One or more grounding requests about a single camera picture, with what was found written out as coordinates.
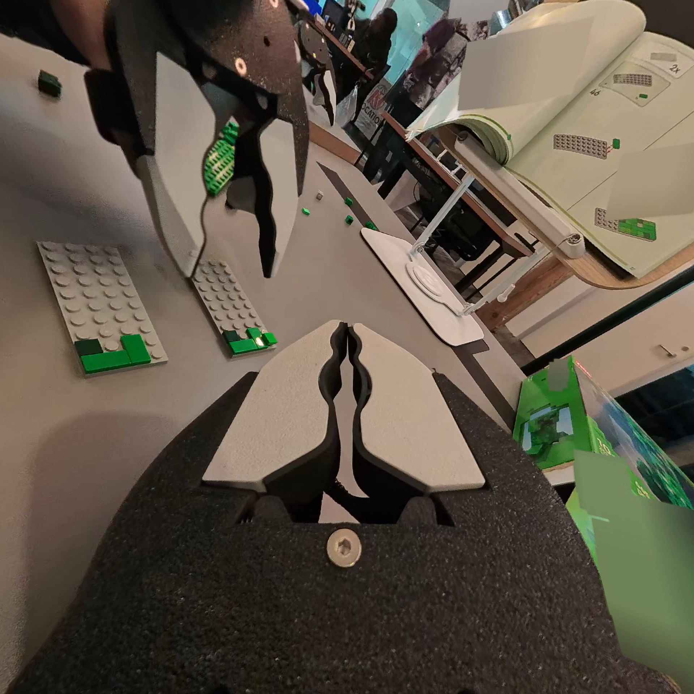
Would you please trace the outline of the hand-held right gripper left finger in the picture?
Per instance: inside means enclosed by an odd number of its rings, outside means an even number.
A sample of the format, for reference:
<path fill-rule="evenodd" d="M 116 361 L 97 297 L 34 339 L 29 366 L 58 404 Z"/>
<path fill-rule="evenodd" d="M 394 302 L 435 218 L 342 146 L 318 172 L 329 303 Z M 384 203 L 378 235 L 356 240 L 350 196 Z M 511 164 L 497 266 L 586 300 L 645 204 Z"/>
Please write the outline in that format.
<path fill-rule="evenodd" d="M 203 482 L 258 493 L 322 493 L 340 462 L 334 399 L 347 343 L 347 323 L 334 319 L 268 361 Z"/>

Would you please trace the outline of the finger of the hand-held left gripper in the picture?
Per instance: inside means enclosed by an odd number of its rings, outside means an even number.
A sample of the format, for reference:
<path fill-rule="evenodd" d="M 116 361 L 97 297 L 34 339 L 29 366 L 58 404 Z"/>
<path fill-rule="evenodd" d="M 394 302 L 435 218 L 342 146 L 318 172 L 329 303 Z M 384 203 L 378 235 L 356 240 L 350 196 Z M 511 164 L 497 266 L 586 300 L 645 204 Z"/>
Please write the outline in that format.
<path fill-rule="evenodd" d="M 137 173 L 158 237 L 184 278 L 191 278 L 205 247 L 209 198 L 204 161 L 223 124 L 240 109 L 237 96 L 155 55 L 154 149 L 137 160 Z"/>
<path fill-rule="evenodd" d="M 277 275 L 294 229 L 303 186 L 297 163 L 290 122 L 271 119 L 251 124 L 237 136 L 225 202 L 232 210 L 255 216 L 265 278 Z"/>

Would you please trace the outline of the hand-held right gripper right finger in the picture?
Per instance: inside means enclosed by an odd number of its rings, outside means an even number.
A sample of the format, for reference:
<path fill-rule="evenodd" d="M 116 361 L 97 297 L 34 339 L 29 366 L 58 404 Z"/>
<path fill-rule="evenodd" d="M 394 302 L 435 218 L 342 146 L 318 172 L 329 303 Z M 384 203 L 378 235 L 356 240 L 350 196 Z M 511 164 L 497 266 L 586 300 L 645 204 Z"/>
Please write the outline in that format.
<path fill-rule="evenodd" d="M 424 363 L 364 324 L 348 334 L 352 469 L 369 495 L 479 489 L 485 479 Z"/>

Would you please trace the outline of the grey studded brick plate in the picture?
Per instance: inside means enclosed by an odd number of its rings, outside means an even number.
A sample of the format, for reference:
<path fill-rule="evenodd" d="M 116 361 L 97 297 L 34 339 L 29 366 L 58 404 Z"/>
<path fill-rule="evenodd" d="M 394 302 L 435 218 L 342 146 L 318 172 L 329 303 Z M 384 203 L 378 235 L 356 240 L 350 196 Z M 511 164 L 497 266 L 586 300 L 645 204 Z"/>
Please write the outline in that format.
<path fill-rule="evenodd" d="M 191 282 L 230 357 L 277 347 L 276 336 L 266 329 L 227 262 L 200 259 Z"/>
<path fill-rule="evenodd" d="M 116 247 L 55 241 L 36 246 L 85 376 L 168 362 Z"/>

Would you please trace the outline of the grey desk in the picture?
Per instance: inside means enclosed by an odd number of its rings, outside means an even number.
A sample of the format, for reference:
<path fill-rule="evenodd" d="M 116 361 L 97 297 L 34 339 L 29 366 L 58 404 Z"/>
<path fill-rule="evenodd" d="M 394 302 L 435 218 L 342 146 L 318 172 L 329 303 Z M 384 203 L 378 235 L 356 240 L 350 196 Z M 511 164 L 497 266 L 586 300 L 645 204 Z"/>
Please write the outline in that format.
<path fill-rule="evenodd" d="M 55 75 L 60 99 L 39 92 Z M 1 692 L 73 601 L 113 516 L 178 433 L 272 354 L 234 360 L 162 248 L 139 180 L 91 116 L 84 69 L 1 36 Z M 370 248 L 343 235 L 310 145 L 303 207 L 276 277 L 253 215 L 206 208 L 206 254 L 226 261 L 278 350 L 330 319 L 368 325 L 444 373 L 507 426 Z M 324 192 L 315 200 L 318 189 Z M 162 366 L 84 377 L 37 241 L 117 247 L 167 353 Z"/>

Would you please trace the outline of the person's left hand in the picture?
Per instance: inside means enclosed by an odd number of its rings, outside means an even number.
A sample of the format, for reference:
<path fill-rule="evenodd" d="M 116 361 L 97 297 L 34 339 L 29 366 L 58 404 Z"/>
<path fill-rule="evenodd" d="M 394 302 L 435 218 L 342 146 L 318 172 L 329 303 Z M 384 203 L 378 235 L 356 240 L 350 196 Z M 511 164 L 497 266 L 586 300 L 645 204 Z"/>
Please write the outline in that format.
<path fill-rule="evenodd" d="M 111 71 L 105 39 L 109 1 L 49 1 L 67 38 L 94 69 Z"/>

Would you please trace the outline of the long green brick plate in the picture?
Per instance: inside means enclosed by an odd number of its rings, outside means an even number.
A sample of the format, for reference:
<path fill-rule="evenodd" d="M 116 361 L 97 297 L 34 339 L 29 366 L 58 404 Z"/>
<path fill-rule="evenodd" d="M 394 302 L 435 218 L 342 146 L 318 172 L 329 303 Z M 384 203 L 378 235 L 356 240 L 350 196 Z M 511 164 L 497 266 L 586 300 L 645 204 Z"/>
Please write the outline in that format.
<path fill-rule="evenodd" d="M 205 156 L 204 184 L 210 197 L 218 196 L 234 176 L 238 134 L 238 122 L 231 117 L 221 128 Z"/>

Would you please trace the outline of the black tape strip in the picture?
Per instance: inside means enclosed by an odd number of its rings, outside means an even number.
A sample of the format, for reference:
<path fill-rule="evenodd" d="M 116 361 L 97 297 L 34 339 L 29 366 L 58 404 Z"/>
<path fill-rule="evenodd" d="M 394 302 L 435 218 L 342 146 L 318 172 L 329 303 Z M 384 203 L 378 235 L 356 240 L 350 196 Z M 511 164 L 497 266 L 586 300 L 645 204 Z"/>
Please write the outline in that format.
<path fill-rule="evenodd" d="M 361 230 L 365 228 L 364 223 L 371 220 L 377 226 L 377 231 L 412 241 L 412 234 L 404 223 L 380 197 L 377 189 L 370 183 L 364 182 L 364 177 L 359 171 L 355 175 L 344 176 L 334 164 L 317 162 L 317 166 L 335 191 L 332 196 L 338 200 L 337 222 L 343 235 L 359 238 Z M 353 199 L 352 207 L 344 204 L 346 196 Z M 344 223 L 348 214 L 354 218 L 353 223 L 349 226 Z"/>
<path fill-rule="evenodd" d="M 493 339 L 452 348 L 486 400 L 509 431 L 514 429 L 523 374 Z"/>

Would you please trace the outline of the black and white gripper device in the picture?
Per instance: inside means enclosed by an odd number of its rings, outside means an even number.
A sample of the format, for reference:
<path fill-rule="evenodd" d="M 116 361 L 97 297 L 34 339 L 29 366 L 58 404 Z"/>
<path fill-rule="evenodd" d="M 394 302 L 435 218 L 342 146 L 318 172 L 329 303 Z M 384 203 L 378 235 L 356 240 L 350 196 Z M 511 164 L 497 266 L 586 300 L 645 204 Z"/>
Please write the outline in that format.
<path fill-rule="evenodd" d="M 335 75 L 324 35 L 307 20 L 296 25 L 302 83 L 314 95 L 314 106 L 322 106 L 331 126 L 335 124 L 337 97 Z"/>

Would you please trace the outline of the green toy box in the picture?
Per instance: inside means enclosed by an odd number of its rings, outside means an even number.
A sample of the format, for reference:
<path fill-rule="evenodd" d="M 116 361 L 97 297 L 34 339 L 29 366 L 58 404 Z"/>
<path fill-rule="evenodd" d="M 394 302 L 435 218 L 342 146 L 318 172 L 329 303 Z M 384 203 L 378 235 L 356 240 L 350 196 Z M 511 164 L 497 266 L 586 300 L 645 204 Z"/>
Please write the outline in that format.
<path fill-rule="evenodd" d="M 635 494 L 693 508 L 693 482 L 572 355 L 523 381 L 513 436 L 542 471 L 572 468 L 577 450 L 617 456 Z"/>

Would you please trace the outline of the white book stand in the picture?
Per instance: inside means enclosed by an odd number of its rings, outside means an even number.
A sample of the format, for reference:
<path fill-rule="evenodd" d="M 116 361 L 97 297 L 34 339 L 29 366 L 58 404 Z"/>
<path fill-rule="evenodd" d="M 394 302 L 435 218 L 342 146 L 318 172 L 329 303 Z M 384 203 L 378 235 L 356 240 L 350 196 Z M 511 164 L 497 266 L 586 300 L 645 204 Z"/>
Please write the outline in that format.
<path fill-rule="evenodd" d="M 412 244 L 404 239 L 363 227 L 361 236 L 388 270 L 403 293 L 425 319 L 438 338 L 452 347 L 483 339 L 481 325 L 473 313 L 493 299 L 506 299 L 515 282 L 549 253 L 561 259 L 576 260 L 585 254 L 584 236 L 552 207 L 545 205 L 505 169 L 478 143 L 472 134 L 452 128 L 439 128 L 437 135 L 456 157 L 466 174 L 422 235 Z M 508 281 L 499 280 L 476 303 L 462 299 L 429 264 L 424 247 L 438 224 L 450 212 L 473 180 L 497 199 L 517 221 L 521 222 L 542 247 L 534 251 L 511 274 Z"/>

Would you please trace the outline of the wooden beam leg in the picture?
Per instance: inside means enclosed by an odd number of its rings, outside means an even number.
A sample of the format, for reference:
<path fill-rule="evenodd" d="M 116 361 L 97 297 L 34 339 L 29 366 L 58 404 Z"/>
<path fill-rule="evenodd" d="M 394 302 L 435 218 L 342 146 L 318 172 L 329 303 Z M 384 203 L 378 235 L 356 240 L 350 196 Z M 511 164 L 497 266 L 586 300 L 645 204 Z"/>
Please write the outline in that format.
<path fill-rule="evenodd" d="M 477 318 L 492 333 L 572 277 L 560 259 L 551 255 L 525 273 L 505 302 L 494 300 L 476 311 Z"/>

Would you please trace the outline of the building instruction booklet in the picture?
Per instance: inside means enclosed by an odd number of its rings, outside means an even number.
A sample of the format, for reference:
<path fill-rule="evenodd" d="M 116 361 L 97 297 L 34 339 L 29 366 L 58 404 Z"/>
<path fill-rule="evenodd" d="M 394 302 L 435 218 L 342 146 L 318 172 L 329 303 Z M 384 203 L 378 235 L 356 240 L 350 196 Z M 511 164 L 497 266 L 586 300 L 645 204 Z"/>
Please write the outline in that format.
<path fill-rule="evenodd" d="M 635 278 L 693 244 L 693 213 L 608 215 L 625 153 L 693 139 L 693 30 L 648 31 L 629 1 L 544 3 L 496 35 L 591 21 L 573 90 L 535 103 L 463 106 L 454 79 L 408 128 L 413 139 L 445 126 L 471 132 L 488 155 Z"/>

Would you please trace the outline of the black metal frame bar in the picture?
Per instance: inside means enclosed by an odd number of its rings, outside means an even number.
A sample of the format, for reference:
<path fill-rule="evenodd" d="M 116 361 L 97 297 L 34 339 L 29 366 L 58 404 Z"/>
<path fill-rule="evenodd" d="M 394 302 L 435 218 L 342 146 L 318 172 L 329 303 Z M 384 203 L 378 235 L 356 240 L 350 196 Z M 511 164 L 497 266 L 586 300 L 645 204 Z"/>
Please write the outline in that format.
<path fill-rule="evenodd" d="M 693 266 L 681 271 L 646 294 L 525 364 L 521 367 L 523 374 L 529 377 L 548 367 L 551 362 L 573 354 L 577 349 L 626 323 L 633 317 L 638 316 L 691 284 L 693 284 Z"/>

